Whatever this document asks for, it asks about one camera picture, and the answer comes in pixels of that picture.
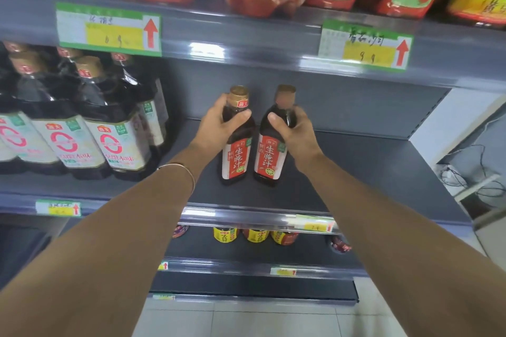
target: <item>gold bottle cap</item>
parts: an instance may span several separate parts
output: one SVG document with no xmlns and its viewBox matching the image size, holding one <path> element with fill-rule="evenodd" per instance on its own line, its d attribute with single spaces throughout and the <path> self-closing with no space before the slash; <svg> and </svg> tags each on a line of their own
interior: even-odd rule
<svg viewBox="0 0 506 337">
<path fill-rule="evenodd" d="M 26 52 L 30 50 L 30 46 L 28 44 L 23 43 L 3 42 L 3 45 L 5 46 L 5 48 L 7 48 L 7 51 L 9 51 L 10 53 Z"/>
<path fill-rule="evenodd" d="M 111 52 L 112 60 L 116 61 L 128 61 L 132 58 L 132 55 L 128 55 L 126 53 L 119 53 L 119 52 Z"/>
<path fill-rule="evenodd" d="M 232 107 L 246 108 L 250 103 L 250 91 L 244 86 L 233 86 L 227 97 L 227 102 Z"/>
<path fill-rule="evenodd" d="M 67 58 L 76 58 L 82 56 L 82 51 L 75 48 L 56 47 L 58 49 L 58 55 Z"/>
<path fill-rule="evenodd" d="M 295 104 L 295 87 L 289 84 L 279 84 L 275 102 L 282 110 L 287 110 Z"/>
<path fill-rule="evenodd" d="M 100 59 L 94 56 L 83 56 L 75 61 L 77 72 L 82 78 L 96 78 L 104 74 Z"/>
<path fill-rule="evenodd" d="M 19 73 L 30 75 L 46 70 L 41 57 L 33 51 L 11 53 L 9 59 Z"/>
</svg>

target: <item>price tag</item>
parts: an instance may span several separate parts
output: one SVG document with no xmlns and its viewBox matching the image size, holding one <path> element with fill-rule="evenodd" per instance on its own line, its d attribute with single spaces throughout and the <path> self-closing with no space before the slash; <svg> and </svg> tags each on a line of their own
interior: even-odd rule
<svg viewBox="0 0 506 337">
<path fill-rule="evenodd" d="M 288 224 L 296 229 L 310 230 L 314 232 L 332 233 L 335 221 L 322 216 L 295 215 L 288 219 Z"/>
<path fill-rule="evenodd" d="M 297 274 L 296 269 L 276 267 L 271 268 L 271 276 L 291 276 L 294 277 Z"/>
<path fill-rule="evenodd" d="M 160 265 L 158 266 L 158 270 L 168 270 L 168 263 L 167 261 L 162 261 Z"/>
<path fill-rule="evenodd" d="M 163 295 L 163 294 L 153 294 L 154 300 L 175 300 L 176 296 L 174 295 Z"/>
<path fill-rule="evenodd" d="M 348 65 L 404 71 L 413 36 L 328 19 L 323 23 L 318 56 Z"/>
<path fill-rule="evenodd" d="M 37 200 L 35 210 L 39 215 L 81 216 L 81 203 L 66 200 Z"/>
<path fill-rule="evenodd" d="M 159 14 L 56 3 L 60 46 L 161 56 Z"/>
</svg>

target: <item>hand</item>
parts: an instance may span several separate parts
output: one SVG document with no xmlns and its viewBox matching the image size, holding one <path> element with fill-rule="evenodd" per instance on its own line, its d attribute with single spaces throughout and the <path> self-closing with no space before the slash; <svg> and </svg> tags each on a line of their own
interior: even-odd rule
<svg viewBox="0 0 506 337">
<path fill-rule="evenodd" d="M 288 152 L 295 159 L 297 169 L 305 174 L 306 168 L 311 166 L 311 161 L 323 155 L 323 152 L 316 141 L 313 124 L 304 110 L 294 105 L 294 111 L 297 116 L 297 125 L 293 129 L 288 128 L 283 119 L 274 112 L 271 112 L 267 118 L 274 129 L 283 136 Z"/>
<path fill-rule="evenodd" d="M 251 116 L 250 110 L 244 110 L 224 123 L 223 107 L 227 103 L 227 96 L 227 93 L 222 94 L 215 104 L 209 108 L 200 121 L 197 134 L 190 144 L 205 152 L 209 161 L 225 147 L 232 133 L 246 123 Z"/>
</svg>

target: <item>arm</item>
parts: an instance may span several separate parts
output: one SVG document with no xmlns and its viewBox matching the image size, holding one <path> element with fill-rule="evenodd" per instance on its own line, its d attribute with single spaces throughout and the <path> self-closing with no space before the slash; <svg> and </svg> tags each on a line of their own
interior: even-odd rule
<svg viewBox="0 0 506 337">
<path fill-rule="evenodd" d="M 171 160 L 195 180 L 251 115 L 223 123 L 225 102 Z M 182 167 L 163 167 L 51 243 L 2 291 L 1 335 L 129 337 L 191 189 Z"/>
<path fill-rule="evenodd" d="M 388 199 L 321 151 L 304 111 L 289 129 L 271 113 L 297 168 L 410 337 L 506 333 L 506 273 L 434 222 Z"/>
</svg>

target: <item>thin metal bangle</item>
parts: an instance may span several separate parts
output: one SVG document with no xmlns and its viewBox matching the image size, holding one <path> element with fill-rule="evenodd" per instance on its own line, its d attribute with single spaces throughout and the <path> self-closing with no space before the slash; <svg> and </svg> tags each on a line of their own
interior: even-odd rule
<svg viewBox="0 0 506 337">
<path fill-rule="evenodd" d="M 158 169 L 160 169 L 160 168 L 163 168 L 163 167 L 169 166 L 169 165 L 178 165 L 178 166 L 180 166 L 180 167 L 183 167 L 183 168 L 184 168 L 184 169 L 186 169 L 186 171 L 190 174 L 190 177 L 191 177 L 191 180 L 192 180 L 192 183 L 193 183 L 193 186 L 192 186 L 192 188 L 191 188 L 191 193 L 190 193 L 190 195 L 191 195 L 191 194 L 193 193 L 193 191 L 195 190 L 195 178 L 193 177 L 193 173 L 191 173 L 191 170 L 189 170 L 189 169 L 188 169 L 188 167 L 187 167 L 186 165 L 183 165 L 183 164 L 181 164 L 181 163 L 179 163 L 179 162 L 168 162 L 167 164 L 164 164 L 164 165 L 162 165 L 162 166 L 159 166 L 159 167 L 157 168 L 157 170 L 158 170 Z"/>
</svg>

